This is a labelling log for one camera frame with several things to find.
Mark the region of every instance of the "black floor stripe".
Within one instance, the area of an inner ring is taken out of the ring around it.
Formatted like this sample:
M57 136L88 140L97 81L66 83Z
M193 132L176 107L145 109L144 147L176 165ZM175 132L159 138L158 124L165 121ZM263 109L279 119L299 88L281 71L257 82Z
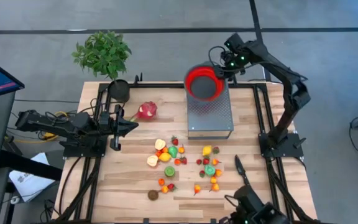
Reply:
M358 32L358 27L261 28L261 32Z
M255 0L249 0L249 5L250 5L250 8L251 8L252 19L254 20L256 39L263 43L264 40L262 38L262 33L261 33L261 30L260 30L259 17L258 17L258 12L256 10ZM267 81L272 81L272 77L270 76L270 72L266 68L263 68L263 70L264 70L264 73L265 73L265 79Z
M94 34L114 31L120 34L166 34L166 33L213 33L254 32L254 28L210 27L210 28L155 28L155 29L84 29L84 30L0 30L0 34Z

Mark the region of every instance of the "green leaves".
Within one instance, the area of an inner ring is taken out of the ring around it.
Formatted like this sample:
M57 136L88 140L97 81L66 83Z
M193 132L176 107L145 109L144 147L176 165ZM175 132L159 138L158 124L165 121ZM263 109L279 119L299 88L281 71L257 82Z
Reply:
M76 43L76 52L71 54L74 63L79 64L82 70L85 67L92 69L95 77L100 74L115 80L118 72L126 72L125 61L132 54L122 39L122 34L116 35L113 32L92 34L84 46Z

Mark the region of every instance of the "potted plant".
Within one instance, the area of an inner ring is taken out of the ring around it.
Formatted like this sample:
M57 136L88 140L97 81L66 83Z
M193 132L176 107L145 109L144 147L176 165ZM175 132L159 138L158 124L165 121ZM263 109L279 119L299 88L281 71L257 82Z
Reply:
M82 70L87 67L88 71L92 69L95 77L100 74L110 78L110 97L125 103L129 100L129 84L117 78L119 72L126 72L125 61L132 52L122 38L122 34L98 32L90 35L84 46L77 43L76 51L71 55Z

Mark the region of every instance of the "perforated metal box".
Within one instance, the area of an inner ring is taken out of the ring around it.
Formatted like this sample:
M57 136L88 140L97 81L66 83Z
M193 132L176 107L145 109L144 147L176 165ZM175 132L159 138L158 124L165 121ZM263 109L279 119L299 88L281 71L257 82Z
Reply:
M234 130L227 82L213 101L200 101L187 94L188 139L227 139Z

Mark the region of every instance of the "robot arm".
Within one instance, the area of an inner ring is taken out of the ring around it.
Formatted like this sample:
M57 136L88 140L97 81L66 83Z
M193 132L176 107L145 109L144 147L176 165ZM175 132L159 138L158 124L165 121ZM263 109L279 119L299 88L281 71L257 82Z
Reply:
M229 52L222 52L224 67L216 69L218 78L230 78L238 72L245 73L248 63L261 64L284 86L284 113L278 124L268 133L268 145L277 148L287 138L288 127L295 115L309 101L307 87L303 84L302 75L292 71L271 55L266 46L255 40L244 43L238 34L233 34L224 45Z

